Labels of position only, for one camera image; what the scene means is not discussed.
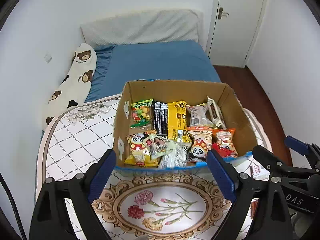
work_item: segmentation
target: white door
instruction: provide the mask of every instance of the white door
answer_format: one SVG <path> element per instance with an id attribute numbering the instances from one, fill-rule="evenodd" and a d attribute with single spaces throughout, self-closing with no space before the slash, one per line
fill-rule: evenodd
<path id="1" fill-rule="evenodd" d="M 243 66 L 257 28 L 262 1 L 219 0 L 209 52 L 213 65 Z"/>

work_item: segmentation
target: bear print pillow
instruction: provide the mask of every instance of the bear print pillow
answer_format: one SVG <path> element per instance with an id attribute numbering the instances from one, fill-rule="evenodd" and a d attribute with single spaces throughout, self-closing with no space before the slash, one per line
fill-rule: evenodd
<path id="1" fill-rule="evenodd" d="M 74 52 L 71 68 L 61 85 L 52 93 L 44 110 L 43 130 L 68 108 L 83 104 L 87 98 L 96 69 L 97 55 L 94 49 L 82 43 Z"/>

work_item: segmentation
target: brown floor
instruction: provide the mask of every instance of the brown floor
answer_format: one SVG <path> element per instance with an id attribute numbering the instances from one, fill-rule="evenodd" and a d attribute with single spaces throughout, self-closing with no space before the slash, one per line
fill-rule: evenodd
<path id="1" fill-rule="evenodd" d="M 238 96 L 243 107 L 257 117 L 267 134 L 273 153 L 292 166 L 289 149 L 284 145 L 284 131 L 268 96 L 250 69 L 215 66 L 221 82 L 229 84 Z"/>

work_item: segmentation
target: cardboard box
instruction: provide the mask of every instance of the cardboard box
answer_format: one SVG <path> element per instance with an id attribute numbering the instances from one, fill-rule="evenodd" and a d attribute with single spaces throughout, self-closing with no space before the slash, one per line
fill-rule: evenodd
<path id="1" fill-rule="evenodd" d="M 114 122 L 113 150 L 117 154 L 118 168 L 147 169 L 124 164 L 129 156 L 129 145 L 126 136 L 135 133 L 130 129 L 131 104 L 139 100 L 151 99 L 160 102 L 175 102 L 184 100 L 188 105 L 198 105 L 207 102 L 207 96 L 214 99 L 219 105 L 227 128 L 235 128 L 233 140 L 239 156 L 252 151 L 257 145 L 256 136 L 252 130 L 233 89 L 224 83 L 202 81 L 130 81 L 124 86 Z"/>

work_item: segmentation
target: metal bolt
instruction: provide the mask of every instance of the metal bolt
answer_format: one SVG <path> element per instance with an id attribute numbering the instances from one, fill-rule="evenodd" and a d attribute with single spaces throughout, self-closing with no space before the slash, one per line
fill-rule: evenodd
<path id="1" fill-rule="evenodd" d="M 48 177 L 45 179 L 45 182 L 48 184 L 51 183 L 52 181 L 53 181 L 53 178 L 51 178 L 51 177 Z"/>
<path id="2" fill-rule="evenodd" d="M 76 179 L 82 179 L 84 177 L 84 174 L 82 172 L 79 172 L 76 174 Z"/>
<path id="3" fill-rule="evenodd" d="M 277 179 L 276 177 L 272 177 L 272 178 L 271 178 L 271 181 L 272 181 L 273 183 L 278 183 L 278 179 Z"/>
<path id="4" fill-rule="evenodd" d="M 240 173 L 240 178 L 241 179 L 247 179 L 248 178 L 248 174 L 246 174 L 245 172 L 241 172 Z"/>

